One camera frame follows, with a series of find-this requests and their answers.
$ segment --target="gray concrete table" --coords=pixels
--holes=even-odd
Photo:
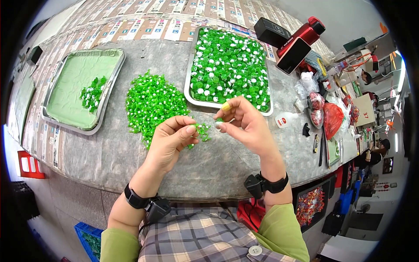
[[[170,83],[183,91],[192,43],[144,39],[141,41],[108,42],[97,48],[122,48],[127,59],[111,93],[105,119],[100,130],[92,136],[72,131],[63,135],[62,171],[69,178],[84,184],[122,192],[134,172],[141,166],[147,150],[142,135],[129,133],[125,99],[130,82],[148,69],[152,74],[164,74]],[[274,113],[266,122],[279,146],[292,186],[315,180],[338,168],[318,166],[319,153],[312,152],[315,134],[320,130],[309,125],[310,137],[302,135],[303,125],[310,120],[300,114],[289,127],[279,129],[275,115],[295,112],[297,99],[294,89],[296,75],[286,75],[268,61],[269,85],[273,93]],[[216,110],[188,107],[198,122],[214,124]],[[200,143],[192,150],[183,150],[178,163],[164,178],[159,195],[172,200],[220,200],[245,198],[249,194],[243,181],[259,172],[259,157],[227,134],[210,128],[211,141]]]

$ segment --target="floor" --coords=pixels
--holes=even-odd
[[[11,181],[25,181],[34,191],[40,216],[28,221],[53,251],[57,258],[66,257],[70,261],[89,262],[74,230],[79,222],[87,223],[100,229],[106,229],[112,205],[119,196],[67,179],[47,166],[40,164],[40,170],[47,179],[20,177],[17,151],[22,150],[19,144],[4,129],[6,160]],[[339,199],[340,188],[335,189],[329,200],[326,214],[333,210]],[[303,233],[310,258],[313,259],[322,243],[330,236],[323,234],[325,218]]]

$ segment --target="stainless steel tray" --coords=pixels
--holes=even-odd
[[[102,92],[101,100],[99,102],[98,109],[96,111],[97,123],[91,130],[83,130],[83,129],[80,129],[80,128],[77,128],[77,127],[74,127],[74,126],[71,126],[71,125],[68,125],[68,124],[60,123],[60,122],[58,122],[57,120],[55,120],[54,118],[52,118],[51,116],[49,116],[47,114],[47,105],[48,105],[49,99],[51,98],[52,91],[54,90],[54,87],[57,84],[57,79],[62,72],[64,64],[67,61],[67,57],[68,57],[68,55],[70,55],[74,52],[77,52],[77,51],[71,52],[71,53],[67,54],[66,56],[64,56],[64,58],[61,60],[61,62],[57,66],[57,70],[55,71],[55,74],[52,77],[52,80],[48,85],[47,92],[46,92],[46,95],[45,95],[45,99],[44,99],[44,102],[43,102],[43,105],[42,105],[42,119],[44,119],[48,122],[51,122],[55,125],[59,125],[59,126],[62,126],[64,128],[70,129],[72,131],[78,132],[80,134],[93,135],[94,133],[96,133],[102,125],[103,117],[104,117],[105,112],[106,112],[106,106],[108,105],[109,96],[112,92],[112,88],[114,87],[116,77],[118,76],[119,71],[121,70],[121,67],[122,67],[122,65],[125,61],[125,58],[126,58],[124,51],[122,49],[121,49],[121,51],[122,51],[122,56],[119,58],[114,70],[112,71],[112,74],[111,74],[109,80],[105,83],[105,87],[104,87],[103,92]]]
[[[212,29],[216,29],[215,26],[198,26],[195,30],[195,34],[194,34],[194,40],[192,41],[192,46],[191,46],[191,51],[189,53],[189,63],[188,63],[188,69],[187,69],[187,73],[186,73],[186,80],[185,80],[185,87],[184,87],[184,94],[186,99],[193,105],[195,106],[204,106],[204,107],[211,107],[211,108],[221,108],[222,104],[220,103],[215,103],[215,102],[207,102],[207,101],[200,101],[200,100],[195,100],[191,97],[190,94],[190,84],[191,84],[191,70],[192,70],[192,65],[194,63],[194,58],[195,58],[195,52],[196,52],[196,45],[198,42],[198,38],[199,38],[199,30],[201,28],[212,28]],[[242,33],[238,33],[238,32],[234,32],[235,34],[239,34],[245,37],[248,37],[248,35],[242,34]],[[265,58],[265,67],[266,67],[266,75],[268,78],[268,87],[269,87],[269,92],[270,92],[270,102],[269,102],[269,111],[268,112],[261,112],[261,114],[265,117],[270,116],[273,112],[274,112],[274,104],[272,102],[272,88],[269,84],[269,71],[268,71],[268,65],[266,64],[266,58]]]

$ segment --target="glue bottle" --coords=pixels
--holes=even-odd
[[[275,117],[275,123],[278,125],[279,128],[284,128],[287,127],[297,118],[297,113],[283,112]]]

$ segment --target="shirt button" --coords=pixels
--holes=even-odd
[[[249,248],[249,255],[258,256],[262,254],[262,248],[260,246],[251,246]]]

